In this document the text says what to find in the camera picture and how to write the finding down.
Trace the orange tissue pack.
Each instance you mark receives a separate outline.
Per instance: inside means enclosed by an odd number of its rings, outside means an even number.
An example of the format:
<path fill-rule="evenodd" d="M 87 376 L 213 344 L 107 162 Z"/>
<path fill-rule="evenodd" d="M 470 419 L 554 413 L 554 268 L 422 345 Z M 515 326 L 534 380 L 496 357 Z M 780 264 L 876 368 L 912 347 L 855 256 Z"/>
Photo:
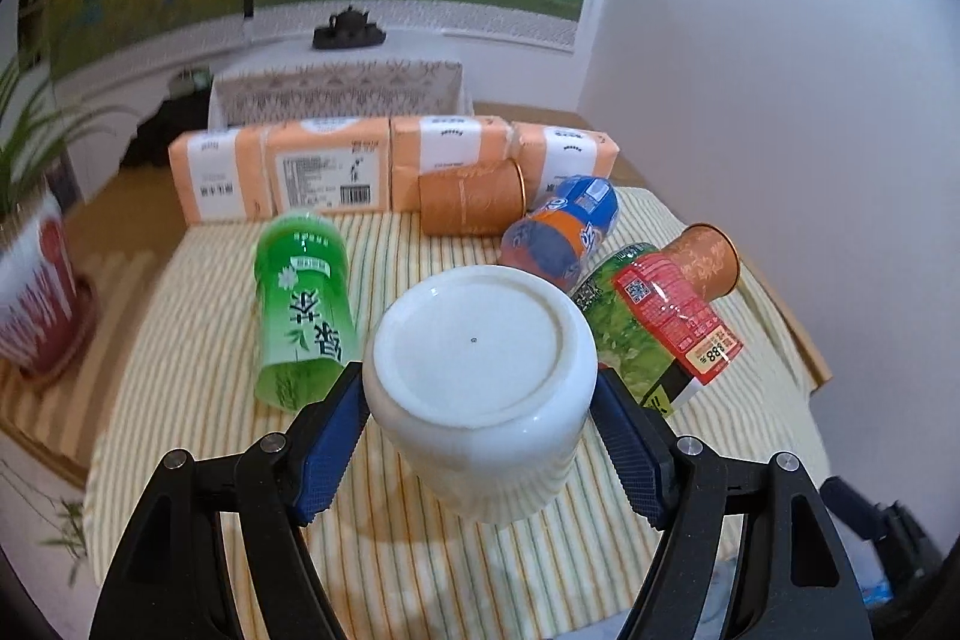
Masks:
<path fill-rule="evenodd" d="M 421 175 L 499 163 L 508 157 L 511 140 L 511 124 L 496 115 L 392 117 L 392 209 L 395 213 L 420 209 Z"/>
<path fill-rule="evenodd" d="M 265 221 L 274 216 L 262 127 L 187 131 L 167 148 L 189 226 Z"/>
<path fill-rule="evenodd" d="M 619 145 L 600 131 L 526 122 L 512 125 L 511 158 L 523 174 L 529 208 L 573 175 L 608 179 L 619 152 Z"/>

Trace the dark bag on floor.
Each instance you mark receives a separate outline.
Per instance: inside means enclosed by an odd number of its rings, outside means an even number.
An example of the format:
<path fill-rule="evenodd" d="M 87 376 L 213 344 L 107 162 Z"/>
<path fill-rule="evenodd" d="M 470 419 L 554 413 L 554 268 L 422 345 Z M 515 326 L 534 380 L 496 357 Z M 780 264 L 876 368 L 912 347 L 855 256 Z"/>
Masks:
<path fill-rule="evenodd" d="M 167 148 L 179 136 L 208 127 L 213 76 L 208 67 L 184 68 L 167 81 L 167 96 L 130 138 L 122 169 L 167 167 Z"/>

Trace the wooden table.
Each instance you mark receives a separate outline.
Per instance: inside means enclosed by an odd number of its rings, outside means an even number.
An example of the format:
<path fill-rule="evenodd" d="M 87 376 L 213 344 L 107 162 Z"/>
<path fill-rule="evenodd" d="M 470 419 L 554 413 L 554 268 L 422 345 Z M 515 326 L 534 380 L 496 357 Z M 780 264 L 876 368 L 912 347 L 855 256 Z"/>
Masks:
<path fill-rule="evenodd" d="M 85 487 L 109 431 L 143 401 L 156 432 L 128 470 L 128 486 L 139 487 L 163 448 L 226 455 L 286 422 L 252 396 L 257 226 L 188 226 L 171 172 L 146 166 L 121 170 L 71 208 L 65 234 L 76 271 L 93 281 L 98 320 L 88 346 L 49 385 L 3 365 L 2 427 L 21 447 Z M 827 477 L 811 396 L 832 374 L 809 337 L 750 265 L 713 305 L 745 353 L 683 406 L 683 417 L 718 452 L 758 458 L 791 448 L 814 479 Z"/>

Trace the black teapot set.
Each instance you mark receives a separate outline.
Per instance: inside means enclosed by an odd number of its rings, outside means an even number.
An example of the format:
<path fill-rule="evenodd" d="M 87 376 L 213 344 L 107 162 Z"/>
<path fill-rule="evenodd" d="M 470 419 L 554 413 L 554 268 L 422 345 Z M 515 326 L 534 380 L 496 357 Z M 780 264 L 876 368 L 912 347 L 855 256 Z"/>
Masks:
<path fill-rule="evenodd" d="M 387 34 L 370 19 L 367 11 L 348 5 L 340 13 L 331 14 L 325 26 L 317 26 L 313 34 L 314 50 L 352 50 L 382 46 Z"/>

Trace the blue orange soda bottle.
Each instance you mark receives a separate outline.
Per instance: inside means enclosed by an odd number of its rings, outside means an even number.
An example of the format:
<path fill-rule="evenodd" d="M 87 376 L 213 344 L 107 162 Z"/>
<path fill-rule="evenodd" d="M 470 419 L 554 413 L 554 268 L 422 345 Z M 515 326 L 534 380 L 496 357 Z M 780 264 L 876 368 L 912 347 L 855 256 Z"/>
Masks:
<path fill-rule="evenodd" d="M 619 198 L 608 179 L 573 175 L 506 230 L 500 263 L 569 292 L 618 219 Z"/>

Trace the striped yellow tablecloth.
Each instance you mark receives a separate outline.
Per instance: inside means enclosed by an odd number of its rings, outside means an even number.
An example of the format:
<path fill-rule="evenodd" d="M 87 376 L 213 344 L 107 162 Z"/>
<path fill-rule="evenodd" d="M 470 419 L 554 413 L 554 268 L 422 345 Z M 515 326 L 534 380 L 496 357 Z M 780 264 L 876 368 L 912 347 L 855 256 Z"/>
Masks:
<path fill-rule="evenodd" d="M 185 234 L 86 499 L 98 638 L 547 638 L 631 608 L 690 537 L 737 554 L 731 471 L 822 484 L 809 370 L 752 275 L 698 301 L 686 225 L 615 191 L 565 294 L 412 214 L 342 216 L 358 356 L 291 411 L 254 393 L 254 223 Z"/>

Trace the orange paper cup right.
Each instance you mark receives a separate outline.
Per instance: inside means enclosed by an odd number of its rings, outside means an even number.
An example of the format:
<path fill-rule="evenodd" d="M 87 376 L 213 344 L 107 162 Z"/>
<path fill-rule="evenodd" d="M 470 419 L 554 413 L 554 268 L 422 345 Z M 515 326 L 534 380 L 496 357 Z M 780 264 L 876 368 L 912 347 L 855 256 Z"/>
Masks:
<path fill-rule="evenodd" d="M 662 253 L 682 271 L 698 298 L 706 302 L 724 298 L 736 289 L 740 278 L 740 257 L 726 232 L 711 224 L 685 227 Z"/>

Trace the red green label bottle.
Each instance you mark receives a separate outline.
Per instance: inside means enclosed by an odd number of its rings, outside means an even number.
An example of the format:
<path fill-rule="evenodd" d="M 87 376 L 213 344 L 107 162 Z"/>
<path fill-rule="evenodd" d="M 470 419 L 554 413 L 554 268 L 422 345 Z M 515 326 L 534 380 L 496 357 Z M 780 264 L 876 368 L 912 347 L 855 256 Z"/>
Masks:
<path fill-rule="evenodd" d="M 665 417 L 732 364 L 743 344 L 680 266 L 651 244 L 620 248 L 573 291 L 597 359 Z"/>

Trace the red white flower pot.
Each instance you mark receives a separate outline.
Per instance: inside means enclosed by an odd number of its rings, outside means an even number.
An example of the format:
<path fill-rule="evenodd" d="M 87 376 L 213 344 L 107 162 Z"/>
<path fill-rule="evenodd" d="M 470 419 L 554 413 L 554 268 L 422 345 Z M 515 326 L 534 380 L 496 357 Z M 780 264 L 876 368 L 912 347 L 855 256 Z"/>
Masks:
<path fill-rule="evenodd" d="M 67 370 L 93 335 L 98 302 L 78 275 L 64 214 L 47 185 L 2 221 L 2 357 L 34 386 Z"/>

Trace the white ceramic cup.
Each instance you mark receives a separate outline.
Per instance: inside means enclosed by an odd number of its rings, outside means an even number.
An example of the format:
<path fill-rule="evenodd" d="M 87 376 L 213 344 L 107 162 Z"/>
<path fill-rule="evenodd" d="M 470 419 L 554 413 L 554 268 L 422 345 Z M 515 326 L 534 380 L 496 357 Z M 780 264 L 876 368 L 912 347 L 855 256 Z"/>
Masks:
<path fill-rule="evenodd" d="M 371 414 L 446 509 L 503 526 L 562 490 L 599 359 L 573 301 L 500 265 L 449 269 L 382 314 L 363 359 Z"/>

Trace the orange tissue pack barcode label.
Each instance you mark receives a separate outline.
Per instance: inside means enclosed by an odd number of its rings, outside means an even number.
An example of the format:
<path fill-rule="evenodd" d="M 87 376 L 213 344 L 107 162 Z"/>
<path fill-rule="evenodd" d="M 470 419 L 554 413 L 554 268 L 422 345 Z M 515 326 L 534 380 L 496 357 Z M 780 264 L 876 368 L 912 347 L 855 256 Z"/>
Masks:
<path fill-rule="evenodd" d="M 291 120 L 265 131 L 263 156 L 278 214 L 391 209 L 387 117 Z"/>

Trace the orange tissue pack far left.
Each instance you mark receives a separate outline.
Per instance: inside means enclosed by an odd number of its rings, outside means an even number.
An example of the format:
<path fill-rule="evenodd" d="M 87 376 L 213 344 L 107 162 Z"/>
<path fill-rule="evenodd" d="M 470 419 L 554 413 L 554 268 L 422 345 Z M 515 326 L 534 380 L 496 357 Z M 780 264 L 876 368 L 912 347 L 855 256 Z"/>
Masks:
<path fill-rule="evenodd" d="M 167 148 L 189 226 L 265 221 L 274 216 L 262 127 L 187 131 Z"/>

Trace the orange tissue pack far right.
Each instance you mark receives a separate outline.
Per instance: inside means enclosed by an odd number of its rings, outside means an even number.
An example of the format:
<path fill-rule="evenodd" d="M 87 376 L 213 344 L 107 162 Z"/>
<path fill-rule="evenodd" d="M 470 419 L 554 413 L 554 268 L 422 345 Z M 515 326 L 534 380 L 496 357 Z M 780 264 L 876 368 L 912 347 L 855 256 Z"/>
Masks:
<path fill-rule="evenodd" d="M 529 208 L 573 175 L 608 179 L 619 152 L 619 145 L 600 131 L 526 122 L 512 125 L 511 158 L 523 174 Z"/>

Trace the patterned cloth side table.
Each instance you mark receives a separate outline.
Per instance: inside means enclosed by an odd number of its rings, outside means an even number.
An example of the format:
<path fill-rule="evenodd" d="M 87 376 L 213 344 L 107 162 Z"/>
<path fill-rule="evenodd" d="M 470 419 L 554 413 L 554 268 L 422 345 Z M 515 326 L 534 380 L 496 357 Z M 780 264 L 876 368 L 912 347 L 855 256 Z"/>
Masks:
<path fill-rule="evenodd" d="M 474 113 L 466 72 L 459 62 L 375 58 L 224 71 L 213 80 L 208 128 Z"/>

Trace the orange paper cup left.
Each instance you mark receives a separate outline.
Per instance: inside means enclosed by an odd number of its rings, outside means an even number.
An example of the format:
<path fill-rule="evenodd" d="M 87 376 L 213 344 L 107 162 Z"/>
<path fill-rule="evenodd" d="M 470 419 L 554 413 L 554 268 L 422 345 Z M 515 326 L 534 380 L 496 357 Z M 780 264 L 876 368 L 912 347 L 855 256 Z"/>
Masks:
<path fill-rule="evenodd" d="M 418 179 L 420 226 L 428 237 L 500 237 L 527 208 L 514 159 L 451 167 Z"/>

